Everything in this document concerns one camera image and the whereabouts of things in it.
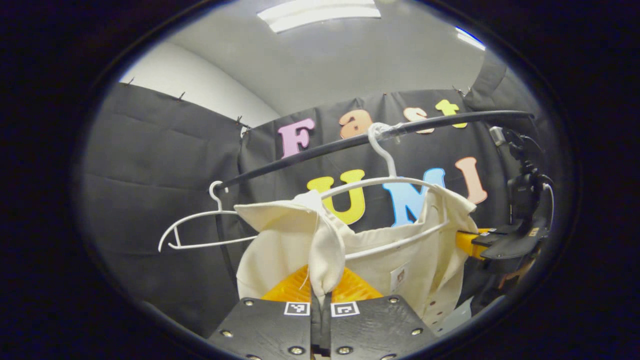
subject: blue letter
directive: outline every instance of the blue letter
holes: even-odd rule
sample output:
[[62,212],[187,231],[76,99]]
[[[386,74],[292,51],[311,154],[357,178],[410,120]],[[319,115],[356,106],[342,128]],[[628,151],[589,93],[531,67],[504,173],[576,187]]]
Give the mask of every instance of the blue letter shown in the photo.
[[[444,169],[431,168],[425,171],[422,180],[425,183],[437,184],[444,186]],[[411,224],[407,211],[411,211],[414,218],[418,219],[422,211],[424,196],[427,193],[424,186],[420,193],[408,183],[390,183],[383,184],[382,187],[391,194],[391,201],[394,204],[394,216],[396,222],[391,227]]]

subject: pink letter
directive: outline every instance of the pink letter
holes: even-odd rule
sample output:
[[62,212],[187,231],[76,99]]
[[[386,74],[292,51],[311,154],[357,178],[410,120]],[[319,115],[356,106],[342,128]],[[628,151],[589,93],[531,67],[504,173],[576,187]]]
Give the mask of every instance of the pink letter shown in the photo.
[[305,119],[278,129],[278,133],[282,135],[282,151],[284,152],[282,157],[286,158],[299,153],[298,144],[302,147],[309,146],[309,132],[307,130],[311,130],[315,126],[316,123],[312,119]]
[[462,175],[465,177],[467,190],[469,192],[467,200],[474,204],[479,204],[486,200],[487,193],[482,188],[482,183],[480,183],[476,162],[476,158],[469,156],[468,158],[462,158],[456,161],[456,167],[462,171]]

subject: ceiling light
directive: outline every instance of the ceiling light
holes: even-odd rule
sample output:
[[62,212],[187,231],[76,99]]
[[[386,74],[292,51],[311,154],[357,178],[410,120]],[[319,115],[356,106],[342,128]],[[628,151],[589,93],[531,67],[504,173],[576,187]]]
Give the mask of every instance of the ceiling light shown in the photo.
[[458,39],[473,45],[475,47],[477,47],[478,49],[484,51],[486,49],[486,47],[482,44],[482,42],[480,42],[480,40],[476,39],[473,35],[471,35],[470,33],[467,33],[466,31],[460,29],[460,28],[456,28],[456,30],[458,31]]
[[349,17],[380,18],[373,0],[295,0],[258,13],[271,30],[279,33],[298,26]]

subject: white plastic hanger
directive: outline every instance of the white plastic hanger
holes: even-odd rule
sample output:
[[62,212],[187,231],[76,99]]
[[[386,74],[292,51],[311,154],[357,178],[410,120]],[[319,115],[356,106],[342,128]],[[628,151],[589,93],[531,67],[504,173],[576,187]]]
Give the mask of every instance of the white plastic hanger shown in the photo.
[[[371,124],[369,126],[369,130],[368,130],[368,134],[369,134],[369,142],[371,143],[371,146],[373,147],[373,149],[380,155],[382,156],[382,158],[385,159],[385,161],[387,162],[387,167],[389,170],[389,176],[388,177],[376,177],[374,179],[366,179],[366,180],[361,180],[361,181],[357,181],[355,183],[350,183],[350,184],[345,184],[342,186],[338,186],[337,188],[333,188],[331,190],[328,190],[326,192],[323,192],[321,194],[322,199],[326,199],[335,195],[338,195],[340,193],[344,193],[347,192],[349,190],[352,189],[356,189],[356,188],[362,188],[365,186],[369,186],[369,185],[379,185],[379,184],[388,184],[388,183],[410,183],[410,184],[416,184],[416,185],[422,185],[422,186],[426,186],[428,189],[432,189],[435,190],[436,192],[439,192],[439,189],[434,186],[433,184],[429,184],[425,181],[422,180],[418,180],[418,179],[413,179],[410,177],[398,177],[396,175],[396,163],[393,159],[393,157],[391,156],[391,154],[389,154],[385,149],[382,149],[382,147],[380,146],[380,144],[378,144],[378,140],[377,137],[382,134],[382,132],[387,131],[387,130],[391,130],[397,126],[399,126],[400,124],[396,125],[396,126],[390,126],[387,124],[383,124],[381,122],[375,122],[373,124]],[[379,252],[383,252],[389,249],[393,249],[393,248],[397,248],[401,245],[407,244],[407,243],[411,243],[415,240],[418,240],[420,238],[423,238],[427,235],[430,235],[432,233],[435,233],[436,231],[439,231],[440,229],[442,229],[443,227],[445,227],[446,225],[449,224],[449,219],[447,216],[447,208],[446,208],[446,204],[444,204],[445,208],[444,208],[444,222],[442,222],[442,224],[440,225],[436,225],[434,227],[432,227],[431,229],[425,230],[420,234],[416,234],[413,235],[409,238],[406,239],[402,239],[393,243],[389,243],[386,245],[382,245],[373,249],[369,249],[369,250],[364,250],[364,251],[360,251],[360,252],[354,252],[351,254],[346,255],[345,259],[346,260],[352,260],[352,259],[358,259],[358,258],[362,258],[364,256],[368,256],[368,255],[373,255],[373,254],[377,254]]]
[[235,211],[229,211],[229,210],[222,210],[222,201],[220,201],[220,199],[216,196],[216,194],[213,192],[214,188],[221,184],[222,181],[214,181],[213,183],[211,183],[211,185],[209,185],[209,195],[211,196],[212,199],[214,199],[217,203],[218,203],[218,210],[215,211],[205,211],[203,213],[197,213],[197,214],[193,214],[193,215],[189,215],[188,217],[184,217],[176,222],[174,222],[162,235],[162,238],[160,238],[160,243],[158,243],[158,252],[162,251],[162,244],[164,242],[164,239],[167,237],[167,235],[169,235],[169,233],[173,230],[173,233],[175,235],[175,243],[177,245],[174,245],[172,243],[169,243],[169,246],[172,247],[173,249],[195,249],[195,248],[199,248],[199,247],[210,247],[210,246],[220,246],[220,245],[226,245],[226,244],[232,244],[232,243],[239,243],[242,241],[249,241],[249,240],[253,240],[256,238],[256,236],[250,236],[248,238],[241,238],[241,239],[236,239],[236,240],[228,240],[228,241],[218,241],[215,243],[205,243],[205,244],[198,244],[198,245],[182,245],[180,244],[180,236],[178,236],[178,225],[182,224],[185,221],[191,220],[192,218],[199,218],[199,217],[206,217],[209,215],[219,215],[219,214],[229,214],[229,215],[238,215],[237,212]]

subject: yellow letter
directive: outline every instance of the yellow letter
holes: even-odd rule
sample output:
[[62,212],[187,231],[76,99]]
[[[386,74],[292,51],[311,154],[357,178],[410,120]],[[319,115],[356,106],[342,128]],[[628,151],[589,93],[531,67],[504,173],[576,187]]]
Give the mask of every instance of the yellow letter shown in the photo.
[[[457,110],[460,110],[460,108],[458,107],[458,105],[455,104],[451,104],[449,102],[449,100],[444,99],[441,100],[439,103],[436,104],[436,109],[442,111],[442,114],[445,116],[449,116],[449,115],[455,115]],[[463,122],[461,124],[455,124],[454,127],[466,127],[467,123]]]
[[[347,184],[360,181],[364,177],[364,171],[360,169],[345,171],[340,175],[340,180]],[[318,177],[307,183],[309,190],[317,190],[319,193],[323,193],[331,188],[333,185],[333,178],[330,176]],[[353,224],[360,220],[364,214],[364,192],[362,188],[349,190],[349,199],[351,200],[351,207],[347,211],[336,211],[333,208],[332,198],[323,200],[324,206],[329,209],[335,216],[342,220],[345,224]]]

